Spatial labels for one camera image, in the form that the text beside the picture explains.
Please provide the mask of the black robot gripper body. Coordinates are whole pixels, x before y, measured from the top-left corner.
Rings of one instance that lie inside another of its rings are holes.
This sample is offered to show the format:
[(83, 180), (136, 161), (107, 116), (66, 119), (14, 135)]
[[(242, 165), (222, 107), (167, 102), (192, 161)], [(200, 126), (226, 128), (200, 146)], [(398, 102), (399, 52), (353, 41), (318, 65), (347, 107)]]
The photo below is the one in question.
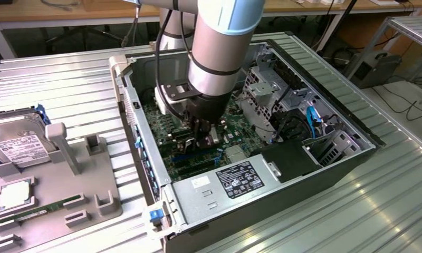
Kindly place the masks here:
[(226, 112), (230, 98), (231, 92), (219, 96), (200, 94), (188, 98), (187, 114), (191, 121), (216, 123)]

